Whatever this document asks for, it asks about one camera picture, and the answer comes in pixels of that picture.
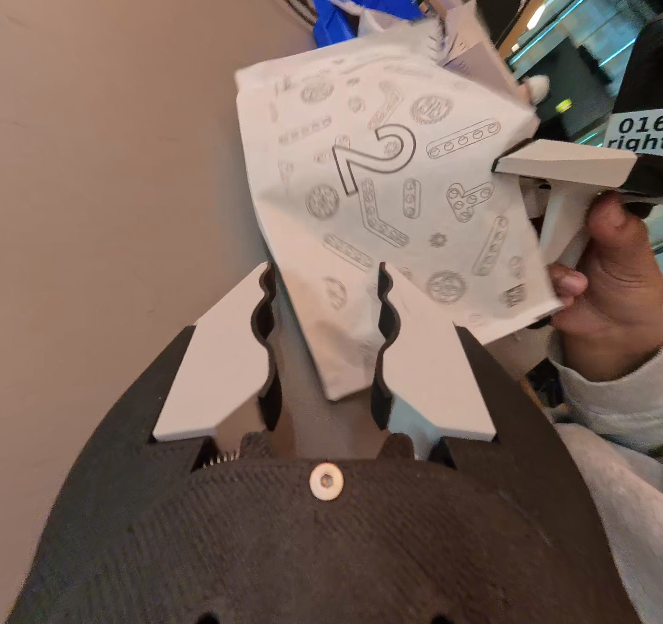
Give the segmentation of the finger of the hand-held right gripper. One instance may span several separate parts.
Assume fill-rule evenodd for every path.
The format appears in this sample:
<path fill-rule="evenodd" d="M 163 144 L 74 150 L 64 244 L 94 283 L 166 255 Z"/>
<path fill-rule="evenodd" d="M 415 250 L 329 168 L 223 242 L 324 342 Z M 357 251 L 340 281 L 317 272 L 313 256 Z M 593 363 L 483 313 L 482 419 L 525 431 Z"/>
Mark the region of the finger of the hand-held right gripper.
<path fill-rule="evenodd" d="M 496 159 L 493 172 L 617 189 L 626 182 L 636 160 L 628 150 L 538 139 Z"/>

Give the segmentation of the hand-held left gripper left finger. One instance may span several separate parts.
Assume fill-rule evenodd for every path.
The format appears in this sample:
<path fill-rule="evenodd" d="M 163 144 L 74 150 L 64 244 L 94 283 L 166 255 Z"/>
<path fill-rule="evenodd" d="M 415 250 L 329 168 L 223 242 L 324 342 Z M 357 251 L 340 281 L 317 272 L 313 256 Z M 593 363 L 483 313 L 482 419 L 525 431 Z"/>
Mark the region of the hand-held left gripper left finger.
<path fill-rule="evenodd" d="M 158 442 L 209 437 L 238 454 L 243 437 L 274 431 L 282 390 L 269 336 L 276 271 L 264 262 L 195 323 L 153 429 Z"/>

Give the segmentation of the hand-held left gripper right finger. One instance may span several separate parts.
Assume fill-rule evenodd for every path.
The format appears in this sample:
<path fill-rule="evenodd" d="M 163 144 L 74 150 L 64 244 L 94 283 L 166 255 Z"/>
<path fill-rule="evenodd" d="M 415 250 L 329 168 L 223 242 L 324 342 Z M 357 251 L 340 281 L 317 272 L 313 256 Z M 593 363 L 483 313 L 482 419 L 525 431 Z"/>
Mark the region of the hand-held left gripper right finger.
<path fill-rule="evenodd" d="M 497 431 L 450 317 L 386 262 L 377 295 L 382 342 L 370 405 L 377 428 L 409 437 L 417 459 L 447 438 L 493 441 Z"/>

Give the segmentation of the white printed paper bag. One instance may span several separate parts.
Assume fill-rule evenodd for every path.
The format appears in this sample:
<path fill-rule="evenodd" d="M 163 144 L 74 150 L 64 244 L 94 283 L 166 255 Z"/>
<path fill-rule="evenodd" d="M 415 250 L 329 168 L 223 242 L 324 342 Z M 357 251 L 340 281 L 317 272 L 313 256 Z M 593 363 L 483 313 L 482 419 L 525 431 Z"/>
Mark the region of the white printed paper bag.
<path fill-rule="evenodd" d="M 369 387 L 378 269 L 482 344 L 559 308 L 518 177 L 532 106 L 434 62 L 436 23 L 238 70 L 254 211 L 328 399 Z"/>

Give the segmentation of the person's right forearm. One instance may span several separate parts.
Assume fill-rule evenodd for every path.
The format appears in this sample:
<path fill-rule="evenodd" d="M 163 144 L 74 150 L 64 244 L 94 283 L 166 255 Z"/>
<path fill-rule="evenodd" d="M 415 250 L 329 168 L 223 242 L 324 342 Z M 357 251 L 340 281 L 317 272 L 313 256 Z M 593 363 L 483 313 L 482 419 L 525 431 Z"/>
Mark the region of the person's right forearm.
<path fill-rule="evenodd" d="M 662 350 L 613 381 L 593 382 L 568 367 L 558 334 L 548 342 L 571 417 L 615 444 L 662 457 Z"/>

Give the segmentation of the person's right hand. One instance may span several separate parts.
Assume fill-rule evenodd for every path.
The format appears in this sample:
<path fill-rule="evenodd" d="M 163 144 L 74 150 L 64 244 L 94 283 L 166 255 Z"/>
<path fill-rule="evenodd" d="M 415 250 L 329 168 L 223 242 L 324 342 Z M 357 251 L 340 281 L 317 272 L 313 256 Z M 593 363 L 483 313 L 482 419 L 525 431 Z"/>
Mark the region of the person's right hand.
<path fill-rule="evenodd" d="M 576 269 L 548 267 L 563 309 L 552 326 L 566 366 L 591 382 L 636 371 L 662 348 L 662 273 L 642 219 L 614 192 L 590 208 Z"/>

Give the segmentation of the person's grey clothing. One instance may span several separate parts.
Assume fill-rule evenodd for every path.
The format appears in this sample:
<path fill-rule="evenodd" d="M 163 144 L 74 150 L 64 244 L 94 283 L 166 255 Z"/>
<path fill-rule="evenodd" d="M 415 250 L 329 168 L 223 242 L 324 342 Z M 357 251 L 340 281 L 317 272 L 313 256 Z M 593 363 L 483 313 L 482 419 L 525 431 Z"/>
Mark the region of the person's grey clothing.
<path fill-rule="evenodd" d="M 592 495 L 621 579 L 643 623 L 662 622 L 662 425 L 626 423 L 605 436 L 555 424 Z"/>

